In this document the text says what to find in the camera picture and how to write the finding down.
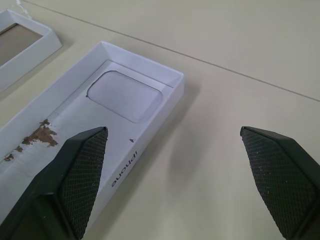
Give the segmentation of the blue phone box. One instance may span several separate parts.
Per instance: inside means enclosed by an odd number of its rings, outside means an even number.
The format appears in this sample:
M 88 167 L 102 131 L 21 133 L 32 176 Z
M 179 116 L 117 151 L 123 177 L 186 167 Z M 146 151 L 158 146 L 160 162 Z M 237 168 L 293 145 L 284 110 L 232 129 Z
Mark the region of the blue phone box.
M 92 225 L 181 99 L 184 85 L 181 72 L 100 42 L 0 129 L 0 224 L 67 139 L 106 127 Z

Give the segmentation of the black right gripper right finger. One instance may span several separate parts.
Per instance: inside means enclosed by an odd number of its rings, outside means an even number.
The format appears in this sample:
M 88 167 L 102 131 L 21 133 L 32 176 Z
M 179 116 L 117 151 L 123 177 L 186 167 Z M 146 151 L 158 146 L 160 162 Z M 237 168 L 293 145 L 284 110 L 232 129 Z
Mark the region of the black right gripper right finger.
M 240 130 L 256 188 L 285 240 L 320 240 L 320 164 L 294 139 Z

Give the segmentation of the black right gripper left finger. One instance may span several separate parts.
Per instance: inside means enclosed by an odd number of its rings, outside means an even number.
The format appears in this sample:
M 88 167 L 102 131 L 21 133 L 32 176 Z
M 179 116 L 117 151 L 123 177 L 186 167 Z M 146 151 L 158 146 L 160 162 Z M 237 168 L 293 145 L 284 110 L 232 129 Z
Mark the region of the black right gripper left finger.
M 98 194 L 108 129 L 67 139 L 0 224 L 0 240 L 82 240 Z

